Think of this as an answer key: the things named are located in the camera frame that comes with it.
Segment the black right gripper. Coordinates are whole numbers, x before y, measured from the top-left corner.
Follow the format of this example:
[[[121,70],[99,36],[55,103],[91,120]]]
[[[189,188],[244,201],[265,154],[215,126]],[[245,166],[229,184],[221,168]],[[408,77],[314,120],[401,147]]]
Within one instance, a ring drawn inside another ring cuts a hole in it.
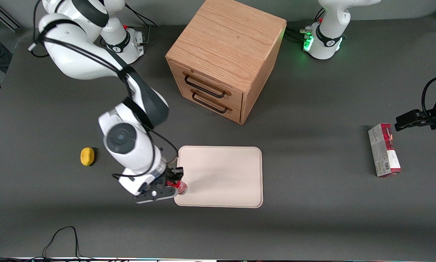
[[[182,180],[184,173],[183,167],[167,167],[166,175],[161,175],[149,185],[142,184],[139,195],[135,196],[135,203],[142,204],[147,202],[159,201],[173,198],[178,195],[178,189],[167,182],[178,182]]]

